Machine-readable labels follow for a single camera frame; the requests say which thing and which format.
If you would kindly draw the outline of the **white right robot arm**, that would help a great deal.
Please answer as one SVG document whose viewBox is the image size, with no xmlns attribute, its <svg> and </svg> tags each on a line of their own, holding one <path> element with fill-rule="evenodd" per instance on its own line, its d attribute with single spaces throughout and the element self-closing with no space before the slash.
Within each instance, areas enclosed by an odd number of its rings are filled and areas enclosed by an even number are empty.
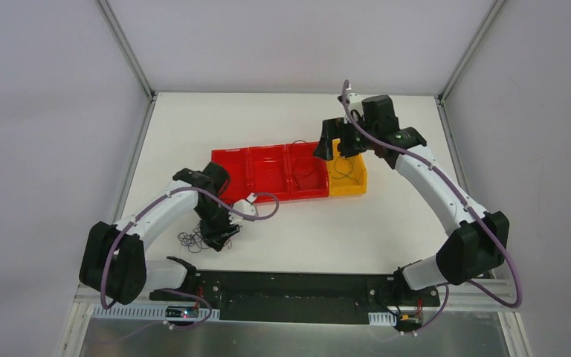
<svg viewBox="0 0 571 357">
<path fill-rule="evenodd" d="M 392 285 L 396 301 L 412 304 L 426 287 L 459 285 L 504 263 L 507 217 L 489 212 L 450 180 L 425 138 L 413 127 L 400 127 L 389 96 L 348 93 L 338 101 L 344 115 L 322 122 L 313 155 L 331 161 L 335 154 L 351 158 L 372 150 L 412 184 L 448 236 L 432 257 L 399 269 Z"/>
</svg>

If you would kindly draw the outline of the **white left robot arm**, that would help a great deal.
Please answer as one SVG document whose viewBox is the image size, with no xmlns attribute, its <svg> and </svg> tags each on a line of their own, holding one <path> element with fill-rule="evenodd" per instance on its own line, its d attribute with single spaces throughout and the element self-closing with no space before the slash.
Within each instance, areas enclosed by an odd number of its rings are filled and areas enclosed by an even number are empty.
<svg viewBox="0 0 571 357">
<path fill-rule="evenodd" d="M 229 183 L 226 169 L 214 162 L 203 170 L 184 168 L 141 211 L 114 223 L 96 223 L 88 234 L 80 282 L 100 293 L 106 309 L 162 289 L 169 289 L 178 300 L 191 299 L 197 290 L 197 281 L 190 276 L 194 266 L 176 257 L 146 260 L 146 251 L 186 213 L 197 214 L 203 245 L 221 251 L 240 231 L 219 201 Z"/>
</svg>

